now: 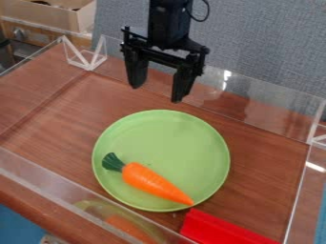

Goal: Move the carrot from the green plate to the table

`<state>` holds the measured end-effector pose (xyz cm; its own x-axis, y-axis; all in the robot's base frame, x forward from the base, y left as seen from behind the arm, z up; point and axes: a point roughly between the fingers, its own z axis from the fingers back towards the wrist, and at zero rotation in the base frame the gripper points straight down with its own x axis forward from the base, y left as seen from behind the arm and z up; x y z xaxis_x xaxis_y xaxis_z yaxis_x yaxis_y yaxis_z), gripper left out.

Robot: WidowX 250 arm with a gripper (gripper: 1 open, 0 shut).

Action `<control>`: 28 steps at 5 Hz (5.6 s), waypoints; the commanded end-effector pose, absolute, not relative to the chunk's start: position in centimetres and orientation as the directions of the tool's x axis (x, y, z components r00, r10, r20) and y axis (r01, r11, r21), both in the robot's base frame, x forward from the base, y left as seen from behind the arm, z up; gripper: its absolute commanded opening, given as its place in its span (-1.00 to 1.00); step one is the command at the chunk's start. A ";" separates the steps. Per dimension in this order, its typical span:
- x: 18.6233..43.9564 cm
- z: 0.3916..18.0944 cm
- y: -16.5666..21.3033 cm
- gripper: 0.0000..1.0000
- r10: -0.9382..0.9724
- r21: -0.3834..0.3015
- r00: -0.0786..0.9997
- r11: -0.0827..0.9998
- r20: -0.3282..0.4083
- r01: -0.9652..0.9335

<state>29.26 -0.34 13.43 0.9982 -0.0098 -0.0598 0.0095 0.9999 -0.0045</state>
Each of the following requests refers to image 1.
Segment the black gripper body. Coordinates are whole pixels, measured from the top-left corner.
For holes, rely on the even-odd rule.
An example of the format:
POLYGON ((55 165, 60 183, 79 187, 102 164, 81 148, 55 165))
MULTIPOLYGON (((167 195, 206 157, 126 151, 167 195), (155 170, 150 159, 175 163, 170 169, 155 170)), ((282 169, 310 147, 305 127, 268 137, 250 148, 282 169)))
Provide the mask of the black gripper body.
POLYGON ((122 32, 123 59, 126 51, 138 51, 150 62, 175 69, 181 65, 186 65, 195 67, 201 75, 205 73, 205 58, 210 54, 210 49, 191 40, 189 36, 178 40, 166 50, 162 50, 151 44, 149 32, 143 28, 125 26, 122 32))

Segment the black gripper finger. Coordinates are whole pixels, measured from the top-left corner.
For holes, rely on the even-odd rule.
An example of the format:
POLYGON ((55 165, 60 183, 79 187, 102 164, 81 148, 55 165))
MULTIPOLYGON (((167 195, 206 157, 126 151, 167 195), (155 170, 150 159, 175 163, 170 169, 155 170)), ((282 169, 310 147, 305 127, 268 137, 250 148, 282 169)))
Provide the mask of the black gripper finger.
POLYGON ((174 103, 179 103, 185 96, 189 95, 195 79, 201 74, 195 67, 181 66, 174 75, 173 98, 174 103))
POLYGON ((125 52, 125 65, 129 84, 138 89, 146 83, 149 77, 149 59, 138 51, 125 52))

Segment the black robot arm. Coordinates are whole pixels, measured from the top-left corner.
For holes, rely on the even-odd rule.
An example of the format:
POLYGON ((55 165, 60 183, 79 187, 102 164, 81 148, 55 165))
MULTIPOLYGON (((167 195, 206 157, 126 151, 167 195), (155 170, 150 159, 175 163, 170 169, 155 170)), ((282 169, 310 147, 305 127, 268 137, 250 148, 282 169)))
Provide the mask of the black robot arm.
POLYGON ((129 84, 141 88, 149 77, 150 62, 175 68, 174 103, 189 95, 195 79, 205 73, 209 47, 190 37, 191 20, 203 22, 193 15, 194 0, 150 0, 149 30, 122 28, 122 53, 129 84))

